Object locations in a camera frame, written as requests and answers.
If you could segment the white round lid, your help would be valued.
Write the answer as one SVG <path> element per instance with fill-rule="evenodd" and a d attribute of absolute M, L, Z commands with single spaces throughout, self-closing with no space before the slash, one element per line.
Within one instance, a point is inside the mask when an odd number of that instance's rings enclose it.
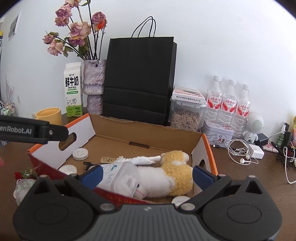
<path fill-rule="evenodd" d="M 171 203 L 174 204 L 175 207 L 179 207 L 188 200 L 190 200 L 190 197 L 188 196 L 176 196 L 172 199 Z"/>

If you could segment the yellow white plush toy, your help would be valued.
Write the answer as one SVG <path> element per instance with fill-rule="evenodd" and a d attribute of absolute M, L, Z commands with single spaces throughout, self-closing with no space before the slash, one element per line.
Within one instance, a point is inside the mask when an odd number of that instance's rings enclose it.
<path fill-rule="evenodd" d="M 159 167 L 138 166 L 138 187 L 133 197 L 142 200 L 189 193 L 193 187 L 189 159 L 183 151 L 170 151 L 161 154 Z"/>

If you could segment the clear plastic wipes pack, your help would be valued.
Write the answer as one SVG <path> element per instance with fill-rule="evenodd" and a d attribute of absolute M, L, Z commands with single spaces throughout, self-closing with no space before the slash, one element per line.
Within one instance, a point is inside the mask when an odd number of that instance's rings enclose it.
<path fill-rule="evenodd" d="M 131 162 L 102 164 L 103 176 L 97 185 L 103 190 L 133 197 L 139 182 L 137 166 Z"/>

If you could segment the pale green mesh ball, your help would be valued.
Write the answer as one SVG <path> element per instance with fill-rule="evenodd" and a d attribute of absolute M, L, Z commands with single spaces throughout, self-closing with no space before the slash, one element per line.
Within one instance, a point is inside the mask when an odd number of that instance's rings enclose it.
<path fill-rule="evenodd" d="M 35 179 L 19 179 L 16 182 L 16 188 L 13 192 L 13 197 L 16 200 L 17 205 L 20 205 L 24 197 L 35 183 Z"/>

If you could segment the white tissue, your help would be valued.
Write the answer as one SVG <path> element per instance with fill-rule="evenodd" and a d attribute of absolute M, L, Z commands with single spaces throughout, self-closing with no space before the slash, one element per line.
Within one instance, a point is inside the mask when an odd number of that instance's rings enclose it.
<path fill-rule="evenodd" d="M 161 160 L 161 156 L 154 157 L 146 157 L 146 156 L 137 156 L 134 158 L 124 158 L 123 156 L 118 157 L 114 162 L 115 163 L 123 163 L 123 162 L 131 162 L 137 166 L 149 166 L 154 165 Z"/>

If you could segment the small white round device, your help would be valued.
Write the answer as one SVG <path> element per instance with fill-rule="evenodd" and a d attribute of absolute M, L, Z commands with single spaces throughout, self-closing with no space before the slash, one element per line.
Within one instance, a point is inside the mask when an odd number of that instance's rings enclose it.
<path fill-rule="evenodd" d="M 85 148 L 78 148 L 72 152 L 72 157 L 76 161 L 83 161 L 89 156 L 88 150 Z"/>

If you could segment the yellow ceramic mug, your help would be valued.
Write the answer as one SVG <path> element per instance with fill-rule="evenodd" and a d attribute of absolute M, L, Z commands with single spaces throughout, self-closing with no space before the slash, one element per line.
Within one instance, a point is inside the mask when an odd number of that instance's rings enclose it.
<path fill-rule="evenodd" d="M 52 125 L 62 125 L 62 114 L 60 108 L 46 108 L 35 114 L 36 120 L 48 121 Z"/>

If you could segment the red pumpkin cardboard box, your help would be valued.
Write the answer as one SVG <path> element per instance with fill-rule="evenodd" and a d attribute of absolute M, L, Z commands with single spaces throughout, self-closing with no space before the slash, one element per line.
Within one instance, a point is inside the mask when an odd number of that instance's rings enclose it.
<path fill-rule="evenodd" d="M 36 144 L 28 150 L 38 175 L 48 175 L 52 180 L 63 179 L 66 175 L 59 168 L 69 164 L 76 166 L 78 174 L 82 174 L 83 163 L 72 158 L 72 152 L 81 147 L 89 152 L 87 161 L 96 164 L 102 157 L 151 157 L 174 150 L 183 151 L 190 156 L 191 165 L 197 166 L 205 161 L 206 170 L 218 174 L 212 150 L 203 133 L 94 114 L 75 119 L 67 124 L 67 128 L 69 133 L 76 135 L 76 140 L 65 150 L 60 150 L 59 142 Z"/>

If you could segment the small red rose decoration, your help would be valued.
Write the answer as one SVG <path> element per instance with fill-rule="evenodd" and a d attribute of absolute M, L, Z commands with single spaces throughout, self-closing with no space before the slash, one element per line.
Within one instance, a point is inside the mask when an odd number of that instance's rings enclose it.
<path fill-rule="evenodd" d="M 21 179 L 37 179 L 37 173 L 32 168 L 27 168 L 26 170 L 22 172 L 15 172 L 15 180 L 21 180 Z"/>

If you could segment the white illustrated tin box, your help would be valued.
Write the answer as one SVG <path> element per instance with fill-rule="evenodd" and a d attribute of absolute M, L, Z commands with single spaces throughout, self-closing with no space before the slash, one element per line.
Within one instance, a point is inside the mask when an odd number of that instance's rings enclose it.
<path fill-rule="evenodd" d="M 234 135 L 234 130 L 231 126 L 214 120 L 205 120 L 201 131 L 206 135 L 210 145 L 223 148 L 226 147 L 226 143 L 230 141 Z"/>

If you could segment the white charger block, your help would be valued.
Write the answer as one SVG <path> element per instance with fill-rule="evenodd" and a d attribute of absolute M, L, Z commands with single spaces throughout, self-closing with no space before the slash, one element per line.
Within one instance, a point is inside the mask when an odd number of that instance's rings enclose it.
<path fill-rule="evenodd" d="M 254 159 L 263 159 L 264 151 L 257 145 L 249 144 L 249 153 Z"/>

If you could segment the black power adapter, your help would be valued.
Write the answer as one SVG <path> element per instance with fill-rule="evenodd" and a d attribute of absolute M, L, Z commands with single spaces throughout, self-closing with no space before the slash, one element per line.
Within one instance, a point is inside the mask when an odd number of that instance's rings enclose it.
<path fill-rule="evenodd" d="M 256 141 L 256 145 L 263 147 L 264 145 L 267 145 L 267 144 L 268 144 L 268 137 L 263 133 L 259 133 L 258 140 Z"/>

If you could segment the middle water bottle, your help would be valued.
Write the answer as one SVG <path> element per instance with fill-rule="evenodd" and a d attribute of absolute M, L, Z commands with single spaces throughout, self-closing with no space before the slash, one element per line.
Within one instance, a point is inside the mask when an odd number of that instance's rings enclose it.
<path fill-rule="evenodd" d="M 235 80 L 229 79 L 226 91 L 223 93 L 222 106 L 218 115 L 218 121 L 230 125 L 237 106 Z"/>

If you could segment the water bottle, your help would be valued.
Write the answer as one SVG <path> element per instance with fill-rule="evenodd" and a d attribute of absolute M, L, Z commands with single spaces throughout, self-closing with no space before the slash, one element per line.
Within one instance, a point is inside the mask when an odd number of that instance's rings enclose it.
<path fill-rule="evenodd" d="M 242 86 L 240 98 L 238 99 L 236 111 L 231 123 L 231 127 L 234 131 L 234 138 L 241 137 L 250 111 L 250 106 L 250 88 L 248 85 L 244 84 Z"/>
<path fill-rule="evenodd" d="M 226 91 L 223 93 L 222 106 L 218 115 L 218 121 L 230 125 L 237 106 L 235 80 L 229 79 Z"/>
<path fill-rule="evenodd" d="M 213 76 L 213 82 L 211 87 L 207 90 L 207 107 L 203 113 L 204 120 L 215 121 L 218 116 L 218 112 L 222 105 L 223 90 L 222 90 L 222 78 L 220 76 Z"/>

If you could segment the right water bottle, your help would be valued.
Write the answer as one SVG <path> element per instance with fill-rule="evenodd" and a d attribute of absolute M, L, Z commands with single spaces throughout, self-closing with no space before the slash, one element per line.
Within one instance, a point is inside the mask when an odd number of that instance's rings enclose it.
<path fill-rule="evenodd" d="M 244 84 L 242 86 L 240 98 L 238 99 L 236 111 L 231 123 L 231 127 L 234 131 L 234 138 L 241 137 L 250 111 L 250 106 L 250 88 L 248 85 Z"/>

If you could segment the left water bottle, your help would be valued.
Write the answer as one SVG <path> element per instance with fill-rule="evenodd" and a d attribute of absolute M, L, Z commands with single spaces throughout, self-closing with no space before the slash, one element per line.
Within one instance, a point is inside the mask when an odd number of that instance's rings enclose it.
<path fill-rule="evenodd" d="M 218 112 L 222 105 L 223 90 L 222 90 L 222 78 L 220 76 L 213 76 L 213 82 L 211 87 L 207 90 L 207 107 L 203 113 L 204 120 L 215 121 L 218 116 Z"/>

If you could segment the clear seed storage container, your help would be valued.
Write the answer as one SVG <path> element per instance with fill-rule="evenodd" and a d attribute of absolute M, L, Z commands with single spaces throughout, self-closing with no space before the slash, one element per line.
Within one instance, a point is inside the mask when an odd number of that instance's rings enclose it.
<path fill-rule="evenodd" d="M 172 98 L 170 113 L 171 127 L 185 131 L 198 132 L 203 109 L 205 107 L 205 101 L 195 103 Z"/>

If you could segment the white robot figurine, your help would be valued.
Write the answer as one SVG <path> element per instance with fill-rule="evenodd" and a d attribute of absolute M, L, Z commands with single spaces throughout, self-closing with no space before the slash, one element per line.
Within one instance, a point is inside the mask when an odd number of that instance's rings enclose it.
<path fill-rule="evenodd" d="M 250 113 L 245 123 L 246 130 L 242 133 L 246 142 L 254 143 L 258 140 L 258 134 L 264 128 L 263 117 L 258 113 Z"/>

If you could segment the white green milk carton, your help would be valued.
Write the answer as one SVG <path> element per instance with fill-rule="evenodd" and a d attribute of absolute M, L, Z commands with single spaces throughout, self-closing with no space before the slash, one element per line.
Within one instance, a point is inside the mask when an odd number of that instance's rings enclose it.
<path fill-rule="evenodd" d="M 68 63 L 64 70 L 64 90 L 67 117 L 83 115 L 81 62 Z"/>

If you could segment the purple textured vase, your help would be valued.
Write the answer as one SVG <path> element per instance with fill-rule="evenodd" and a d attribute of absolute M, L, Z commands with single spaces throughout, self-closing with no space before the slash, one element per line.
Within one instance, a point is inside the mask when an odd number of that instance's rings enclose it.
<path fill-rule="evenodd" d="M 102 114 L 105 68 L 106 59 L 84 61 L 83 93 L 87 95 L 89 114 Z"/>

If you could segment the white flat box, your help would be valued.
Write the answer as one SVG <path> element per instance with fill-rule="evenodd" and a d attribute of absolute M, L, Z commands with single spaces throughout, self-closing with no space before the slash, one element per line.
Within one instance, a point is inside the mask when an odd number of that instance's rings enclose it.
<path fill-rule="evenodd" d="M 196 104 L 206 104 L 206 99 L 203 95 L 194 89 L 184 88 L 184 87 L 175 87 L 171 96 L 172 100 L 180 100 Z"/>

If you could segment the colourful snack packet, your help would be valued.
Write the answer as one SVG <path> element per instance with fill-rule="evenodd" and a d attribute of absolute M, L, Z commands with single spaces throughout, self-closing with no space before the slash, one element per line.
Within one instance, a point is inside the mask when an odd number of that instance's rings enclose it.
<path fill-rule="evenodd" d="M 293 118 L 292 142 L 296 142 L 296 116 Z"/>

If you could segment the dried pink rose bouquet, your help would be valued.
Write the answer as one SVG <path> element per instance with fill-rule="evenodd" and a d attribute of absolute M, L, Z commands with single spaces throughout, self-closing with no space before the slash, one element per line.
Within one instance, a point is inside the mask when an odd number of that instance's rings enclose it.
<path fill-rule="evenodd" d="M 90 3 L 91 1 L 64 1 L 55 11 L 55 25 L 67 27 L 69 33 L 63 38 L 58 32 L 46 33 L 42 40 L 48 45 L 49 54 L 68 57 L 68 53 L 73 52 L 84 61 L 101 59 L 107 18 L 101 11 L 92 13 Z"/>

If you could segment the black paper shopping bag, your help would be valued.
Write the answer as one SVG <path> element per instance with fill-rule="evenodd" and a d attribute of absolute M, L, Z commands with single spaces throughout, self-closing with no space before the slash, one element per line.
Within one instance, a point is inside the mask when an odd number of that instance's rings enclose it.
<path fill-rule="evenodd" d="M 113 38 L 105 69 L 103 116 L 165 126 L 169 121 L 177 43 L 157 37 L 156 20 L 147 37 Z"/>

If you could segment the white wired earphones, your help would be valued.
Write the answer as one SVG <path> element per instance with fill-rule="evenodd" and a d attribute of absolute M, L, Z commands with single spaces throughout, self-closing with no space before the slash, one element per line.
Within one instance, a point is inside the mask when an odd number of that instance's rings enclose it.
<path fill-rule="evenodd" d="M 233 148 L 232 144 L 236 142 L 243 144 L 243 147 Z M 250 153 L 250 145 L 245 140 L 235 138 L 235 139 L 229 140 L 225 144 L 225 146 L 226 146 L 229 157 L 235 163 L 242 166 L 248 166 L 250 164 L 256 164 L 256 165 L 259 164 L 259 161 L 255 157 L 253 157 L 252 154 Z"/>

